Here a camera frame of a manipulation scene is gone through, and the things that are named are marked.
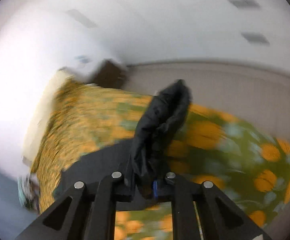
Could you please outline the black puffer jacket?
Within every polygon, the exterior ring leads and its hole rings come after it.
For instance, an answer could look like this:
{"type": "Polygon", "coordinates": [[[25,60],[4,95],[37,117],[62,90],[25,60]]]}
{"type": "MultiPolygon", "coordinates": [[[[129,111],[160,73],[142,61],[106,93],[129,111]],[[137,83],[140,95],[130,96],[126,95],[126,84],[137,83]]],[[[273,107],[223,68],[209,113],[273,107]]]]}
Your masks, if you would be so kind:
{"type": "Polygon", "coordinates": [[[185,123],[190,103],[191,93],[184,80],[161,90],[141,116],[131,139],[85,154],[61,172],[60,182],[53,191],[54,199],[78,180],[95,183],[120,171],[125,186],[135,193],[130,203],[118,203],[117,210],[140,211],[153,206],[153,183],[169,170],[165,152],[185,123]]]}

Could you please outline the pile of clothes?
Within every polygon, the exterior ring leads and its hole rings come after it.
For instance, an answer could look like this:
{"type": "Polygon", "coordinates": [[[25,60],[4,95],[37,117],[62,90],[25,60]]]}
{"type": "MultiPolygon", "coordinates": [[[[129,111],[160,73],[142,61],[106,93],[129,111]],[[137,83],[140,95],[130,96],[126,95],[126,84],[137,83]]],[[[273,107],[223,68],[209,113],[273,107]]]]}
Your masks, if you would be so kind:
{"type": "Polygon", "coordinates": [[[40,186],[33,173],[18,178],[18,198],[22,207],[39,213],[40,186]]]}

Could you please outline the green orange floral bedspread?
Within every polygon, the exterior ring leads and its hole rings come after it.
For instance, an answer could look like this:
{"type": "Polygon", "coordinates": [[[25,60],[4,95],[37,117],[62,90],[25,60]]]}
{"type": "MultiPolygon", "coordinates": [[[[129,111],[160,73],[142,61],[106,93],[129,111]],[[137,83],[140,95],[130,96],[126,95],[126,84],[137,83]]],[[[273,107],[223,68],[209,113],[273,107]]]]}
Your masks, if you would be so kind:
{"type": "MultiPolygon", "coordinates": [[[[57,89],[31,167],[40,211],[56,200],[61,173],[81,156],[134,136],[151,99],[74,79],[57,89]]],[[[228,113],[191,105],[166,156],[172,171],[195,183],[212,181],[263,229],[290,201],[290,142],[228,113]]]]}

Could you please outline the dark wooden nightstand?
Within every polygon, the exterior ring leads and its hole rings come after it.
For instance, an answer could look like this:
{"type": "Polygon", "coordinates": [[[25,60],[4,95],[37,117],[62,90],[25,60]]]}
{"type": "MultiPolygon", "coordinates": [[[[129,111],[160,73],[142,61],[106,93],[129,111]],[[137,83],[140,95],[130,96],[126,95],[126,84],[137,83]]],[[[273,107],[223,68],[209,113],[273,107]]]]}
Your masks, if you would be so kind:
{"type": "Polygon", "coordinates": [[[127,79],[127,71],[121,65],[111,60],[104,60],[101,67],[96,72],[90,83],[103,88],[121,89],[127,79]]]}

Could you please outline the cream pillow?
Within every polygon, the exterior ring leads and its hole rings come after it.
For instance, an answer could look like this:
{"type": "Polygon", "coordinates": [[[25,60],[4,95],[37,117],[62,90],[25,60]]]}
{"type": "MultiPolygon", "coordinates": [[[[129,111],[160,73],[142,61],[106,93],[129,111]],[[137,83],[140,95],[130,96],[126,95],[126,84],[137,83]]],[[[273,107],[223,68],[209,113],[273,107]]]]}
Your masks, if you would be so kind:
{"type": "Polygon", "coordinates": [[[22,162],[30,167],[40,147],[40,142],[45,133],[56,92],[73,74],[66,68],[58,70],[45,87],[43,94],[35,109],[33,118],[29,124],[27,134],[22,147],[22,162]]]}

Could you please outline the white wardrobe doors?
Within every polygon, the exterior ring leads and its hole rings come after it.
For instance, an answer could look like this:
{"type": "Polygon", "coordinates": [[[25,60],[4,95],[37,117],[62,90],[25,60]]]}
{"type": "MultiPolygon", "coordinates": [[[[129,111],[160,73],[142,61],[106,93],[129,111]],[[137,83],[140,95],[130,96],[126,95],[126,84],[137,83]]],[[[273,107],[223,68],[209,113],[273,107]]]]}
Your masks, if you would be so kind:
{"type": "Polygon", "coordinates": [[[128,63],[218,60],[290,74],[286,0],[65,0],[128,63]]]}

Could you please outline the white wall socket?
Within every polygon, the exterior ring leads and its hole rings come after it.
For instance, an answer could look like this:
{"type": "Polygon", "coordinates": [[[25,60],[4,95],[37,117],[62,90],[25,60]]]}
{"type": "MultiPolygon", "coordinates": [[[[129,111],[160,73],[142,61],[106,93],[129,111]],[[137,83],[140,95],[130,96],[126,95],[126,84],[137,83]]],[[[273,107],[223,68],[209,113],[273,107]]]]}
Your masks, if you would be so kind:
{"type": "Polygon", "coordinates": [[[79,61],[81,64],[87,64],[91,62],[91,59],[86,55],[78,55],[75,57],[75,59],[79,61]]]}

